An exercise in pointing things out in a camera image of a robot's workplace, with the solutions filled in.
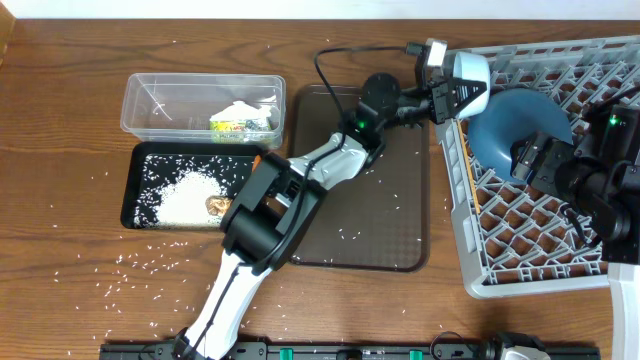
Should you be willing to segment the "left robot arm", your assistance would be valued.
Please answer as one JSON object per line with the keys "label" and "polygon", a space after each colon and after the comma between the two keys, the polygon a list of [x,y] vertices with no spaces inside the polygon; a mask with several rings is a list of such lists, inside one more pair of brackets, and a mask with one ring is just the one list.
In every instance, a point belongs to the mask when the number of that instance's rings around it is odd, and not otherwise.
{"label": "left robot arm", "polygon": [[176,337],[173,358],[227,354],[261,283],[295,252],[328,192],[377,160],[386,129],[476,115],[488,95],[486,75],[451,75],[402,90],[395,77],[374,74],[325,144],[295,158],[264,155],[222,217],[217,279],[200,315]]}

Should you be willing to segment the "wooden chopstick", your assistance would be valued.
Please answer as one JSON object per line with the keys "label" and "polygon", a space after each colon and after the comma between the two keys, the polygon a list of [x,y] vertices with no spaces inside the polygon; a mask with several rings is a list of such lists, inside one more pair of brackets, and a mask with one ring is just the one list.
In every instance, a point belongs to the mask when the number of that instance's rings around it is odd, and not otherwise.
{"label": "wooden chopstick", "polygon": [[469,154],[467,151],[467,147],[466,147],[466,142],[465,142],[465,136],[464,133],[462,131],[462,125],[461,125],[461,120],[460,119],[456,119],[455,120],[455,124],[458,128],[458,134],[461,140],[461,147],[462,147],[462,151],[463,151],[463,159],[464,159],[464,163],[465,163],[465,168],[466,168],[466,172],[467,172],[467,177],[469,180],[469,187],[470,187],[470,192],[473,198],[473,207],[475,210],[475,214],[476,215],[481,215],[481,209],[479,207],[479,201],[477,198],[477,193],[476,193],[476,186],[475,186],[475,182],[474,182],[474,178],[473,178],[473,174],[472,174],[472,169],[471,169],[471,164],[469,161]]}

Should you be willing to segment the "brown food scrap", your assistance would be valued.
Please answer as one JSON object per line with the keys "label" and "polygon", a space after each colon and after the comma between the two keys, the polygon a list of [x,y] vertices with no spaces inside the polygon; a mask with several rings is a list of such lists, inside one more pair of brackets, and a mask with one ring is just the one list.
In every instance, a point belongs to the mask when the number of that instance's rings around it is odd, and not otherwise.
{"label": "brown food scrap", "polygon": [[212,195],[205,200],[205,207],[209,215],[223,217],[230,208],[231,203],[231,198]]}

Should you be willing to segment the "yellow green snack wrapper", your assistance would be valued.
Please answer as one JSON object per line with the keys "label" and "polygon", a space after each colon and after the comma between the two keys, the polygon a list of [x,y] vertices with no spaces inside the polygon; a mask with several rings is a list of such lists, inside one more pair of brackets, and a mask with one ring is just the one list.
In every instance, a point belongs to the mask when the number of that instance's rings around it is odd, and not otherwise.
{"label": "yellow green snack wrapper", "polygon": [[268,143],[273,138],[271,127],[264,119],[211,120],[209,129],[214,143]]}

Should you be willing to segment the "blue plate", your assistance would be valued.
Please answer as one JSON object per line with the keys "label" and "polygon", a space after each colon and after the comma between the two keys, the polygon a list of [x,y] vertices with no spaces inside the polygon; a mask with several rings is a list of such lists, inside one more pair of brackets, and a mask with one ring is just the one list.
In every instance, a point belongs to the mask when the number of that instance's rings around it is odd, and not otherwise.
{"label": "blue plate", "polygon": [[537,131],[572,142],[569,119],[558,104],[541,92],[515,88],[492,95],[470,120],[467,136],[479,164],[511,181],[512,144]]}

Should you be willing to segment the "white napkin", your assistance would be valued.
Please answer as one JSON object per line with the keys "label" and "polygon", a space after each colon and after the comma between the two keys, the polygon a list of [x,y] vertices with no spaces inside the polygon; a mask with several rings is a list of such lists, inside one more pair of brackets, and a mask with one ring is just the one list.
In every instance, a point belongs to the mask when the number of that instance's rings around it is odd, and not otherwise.
{"label": "white napkin", "polygon": [[224,110],[215,113],[209,119],[210,122],[226,122],[226,121],[246,121],[246,120],[264,120],[266,121],[272,115],[271,107],[268,105],[260,105],[258,108],[253,107],[244,101],[235,101],[232,105]]}

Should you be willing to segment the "orange carrot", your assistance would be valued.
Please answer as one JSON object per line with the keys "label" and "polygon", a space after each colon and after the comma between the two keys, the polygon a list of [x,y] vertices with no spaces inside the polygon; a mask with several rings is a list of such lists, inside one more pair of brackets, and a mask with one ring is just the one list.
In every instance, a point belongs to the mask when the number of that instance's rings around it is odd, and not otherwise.
{"label": "orange carrot", "polygon": [[254,158],[254,161],[253,161],[253,164],[252,164],[252,172],[256,170],[256,168],[257,168],[257,167],[258,167],[258,165],[260,164],[261,160],[262,160],[262,158],[261,158],[261,156],[260,156],[260,155],[257,155],[257,156]]}

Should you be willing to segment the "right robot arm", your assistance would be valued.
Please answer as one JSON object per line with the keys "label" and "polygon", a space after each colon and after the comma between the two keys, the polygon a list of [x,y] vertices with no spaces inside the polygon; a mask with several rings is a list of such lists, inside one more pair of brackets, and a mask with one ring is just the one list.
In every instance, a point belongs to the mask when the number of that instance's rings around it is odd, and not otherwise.
{"label": "right robot arm", "polygon": [[612,357],[639,357],[639,108],[634,86],[592,105],[577,145],[536,131],[511,145],[511,175],[591,218],[602,247],[613,306]]}

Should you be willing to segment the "light blue rice bowl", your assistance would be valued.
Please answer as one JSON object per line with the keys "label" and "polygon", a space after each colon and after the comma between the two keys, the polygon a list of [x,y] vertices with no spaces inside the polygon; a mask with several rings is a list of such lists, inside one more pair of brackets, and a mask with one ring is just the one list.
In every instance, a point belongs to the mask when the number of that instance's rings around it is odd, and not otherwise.
{"label": "light blue rice bowl", "polygon": [[457,118],[469,118],[483,112],[490,97],[490,72],[487,59],[478,54],[458,52],[454,57],[452,75],[464,80],[482,81],[486,85],[483,94],[462,109]]}

